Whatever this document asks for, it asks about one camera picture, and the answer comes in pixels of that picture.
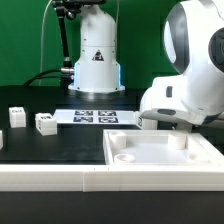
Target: black tabletop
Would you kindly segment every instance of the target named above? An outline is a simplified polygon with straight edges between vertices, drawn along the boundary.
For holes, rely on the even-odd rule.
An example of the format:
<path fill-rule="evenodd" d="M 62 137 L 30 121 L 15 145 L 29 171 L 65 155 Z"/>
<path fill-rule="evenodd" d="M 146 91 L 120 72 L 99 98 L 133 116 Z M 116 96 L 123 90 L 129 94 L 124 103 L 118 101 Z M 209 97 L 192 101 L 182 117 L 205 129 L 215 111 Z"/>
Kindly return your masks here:
<path fill-rule="evenodd" d="M 36 113 L 55 109 L 139 110 L 144 91 L 128 90 L 112 100 L 74 98 L 58 87 L 0 87 L 0 130 L 4 133 L 1 164 L 105 164 L 103 129 L 135 126 L 59 125 L 58 135 L 41 136 Z M 10 128 L 9 107 L 22 106 L 26 128 Z M 160 123 L 161 129 L 172 124 Z M 221 152 L 222 130 L 195 128 Z M 0 223 L 152 223 L 224 222 L 224 192 L 1 192 Z"/>

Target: robot logo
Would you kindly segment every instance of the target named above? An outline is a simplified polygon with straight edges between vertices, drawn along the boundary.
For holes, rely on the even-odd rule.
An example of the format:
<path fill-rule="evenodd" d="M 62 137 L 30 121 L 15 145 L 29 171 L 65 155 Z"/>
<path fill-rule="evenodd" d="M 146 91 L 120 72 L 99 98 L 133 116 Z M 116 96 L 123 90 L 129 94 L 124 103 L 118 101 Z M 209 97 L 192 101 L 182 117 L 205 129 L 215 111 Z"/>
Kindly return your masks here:
<path fill-rule="evenodd" d="M 98 50 L 98 51 L 96 52 L 96 54 L 94 55 L 94 57 L 93 57 L 93 61 L 104 61 L 104 58 L 103 58 L 103 56 L 102 56 L 100 50 Z"/>

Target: small white block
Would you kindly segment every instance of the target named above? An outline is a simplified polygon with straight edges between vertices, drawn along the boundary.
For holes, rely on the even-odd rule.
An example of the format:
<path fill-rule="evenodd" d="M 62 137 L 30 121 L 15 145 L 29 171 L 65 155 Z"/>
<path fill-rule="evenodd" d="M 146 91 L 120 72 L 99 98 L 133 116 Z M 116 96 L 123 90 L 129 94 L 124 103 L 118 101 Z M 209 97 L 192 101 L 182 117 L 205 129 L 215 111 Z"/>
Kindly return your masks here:
<path fill-rule="evenodd" d="M 140 116 L 138 111 L 135 112 L 134 116 L 136 125 L 142 130 L 157 130 L 158 121 L 144 119 Z"/>
<path fill-rule="evenodd" d="M 0 149 L 3 147 L 3 136 L 2 136 L 2 131 L 0 131 Z"/>
<path fill-rule="evenodd" d="M 26 113 L 23 107 L 10 107 L 9 120 L 12 128 L 26 127 Z"/>
<path fill-rule="evenodd" d="M 43 135 L 57 134 L 57 121 L 49 113 L 36 114 L 36 128 Z"/>

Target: white robot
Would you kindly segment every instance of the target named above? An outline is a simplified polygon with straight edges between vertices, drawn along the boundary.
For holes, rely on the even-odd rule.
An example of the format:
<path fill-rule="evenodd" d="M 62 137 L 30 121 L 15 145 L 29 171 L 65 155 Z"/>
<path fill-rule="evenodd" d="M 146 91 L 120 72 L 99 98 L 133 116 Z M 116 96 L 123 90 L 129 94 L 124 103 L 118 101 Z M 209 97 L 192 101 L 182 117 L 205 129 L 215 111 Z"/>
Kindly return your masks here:
<path fill-rule="evenodd" d="M 178 3 L 164 27 L 167 56 L 180 75 L 155 78 L 144 119 L 207 125 L 224 111 L 224 1 Z"/>
<path fill-rule="evenodd" d="M 53 0 L 57 13 L 62 48 L 64 73 L 74 72 L 69 85 L 72 95 L 88 99 L 110 98 L 122 95 L 125 87 L 120 83 L 120 65 L 116 61 L 117 29 L 114 19 L 103 12 L 98 4 L 106 0 Z M 81 54 L 72 69 L 64 17 L 73 20 L 81 17 Z"/>
<path fill-rule="evenodd" d="M 69 90 L 87 98 L 120 95 L 120 65 L 116 61 L 116 24 L 98 5 L 81 8 L 81 55 Z"/>

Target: dark wall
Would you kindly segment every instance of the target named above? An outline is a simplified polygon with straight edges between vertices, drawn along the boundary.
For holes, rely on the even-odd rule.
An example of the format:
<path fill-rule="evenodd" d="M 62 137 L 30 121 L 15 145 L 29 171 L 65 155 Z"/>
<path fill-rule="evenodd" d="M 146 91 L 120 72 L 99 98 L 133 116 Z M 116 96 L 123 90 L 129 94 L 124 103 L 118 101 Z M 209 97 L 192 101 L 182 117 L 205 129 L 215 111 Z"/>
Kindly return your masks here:
<path fill-rule="evenodd" d="M 176 0 L 120 0 L 118 57 L 123 84 L 147 88 L 156 76 L 175 74 L 162 46 L 166 16 Z M 0 85 L 23 84 L 40 71 L 41 24 L 48 0 L 1 2 Z M 102 6 L 114 18 L 116 0 Z M 66 21 L 70 54 L 79 58 L 79 19 Z M 62 51 L 57 17 L 52 8 L 47 14 L 44 70 L 61 67 Z M 43 81 L 57 85 L 58 81 Z"/>

